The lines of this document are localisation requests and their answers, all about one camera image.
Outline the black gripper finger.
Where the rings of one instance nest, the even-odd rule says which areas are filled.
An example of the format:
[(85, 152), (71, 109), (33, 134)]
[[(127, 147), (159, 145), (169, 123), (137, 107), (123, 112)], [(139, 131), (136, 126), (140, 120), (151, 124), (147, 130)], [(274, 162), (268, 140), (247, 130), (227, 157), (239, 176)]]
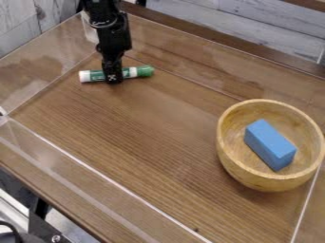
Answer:
[(103, 61), (101, 69), (104, 73), (104, 81), (108, 84), (120, 84), (123, 82), (123, 70), (120, 60), (115, 62)]

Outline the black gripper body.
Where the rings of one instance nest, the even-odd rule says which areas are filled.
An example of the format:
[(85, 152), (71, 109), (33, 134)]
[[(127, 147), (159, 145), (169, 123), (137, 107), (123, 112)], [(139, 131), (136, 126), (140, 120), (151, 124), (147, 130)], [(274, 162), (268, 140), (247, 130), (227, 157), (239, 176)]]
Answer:
[(89, 26), (96, 30), (103, 60), (115, 63), (132, 48), (128, 14), (120, 0), (81, 0)]

